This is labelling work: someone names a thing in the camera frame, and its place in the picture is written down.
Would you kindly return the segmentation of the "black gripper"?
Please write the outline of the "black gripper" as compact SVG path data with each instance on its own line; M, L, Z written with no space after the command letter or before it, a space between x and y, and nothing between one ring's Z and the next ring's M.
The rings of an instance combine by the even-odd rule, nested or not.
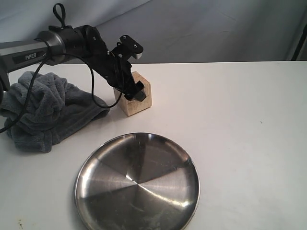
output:
M91 55L86 61L110 86L122 90L128 101L143 101L146 98L144 84L135 82L127 65L112 52L109 55Z

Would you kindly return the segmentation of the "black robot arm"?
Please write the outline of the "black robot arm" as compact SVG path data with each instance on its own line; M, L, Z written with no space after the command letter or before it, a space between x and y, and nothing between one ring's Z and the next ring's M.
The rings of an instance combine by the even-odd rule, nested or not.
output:
M143 47L126 34L120 37L115 48L109 50L95 27L50 26L34 40L1 43L0 90L9 90L10 72L43 60L54 66L81 58L128 101L142 102L146 98L144 84L134 80L128 61L130 57L139 59L142 53Z

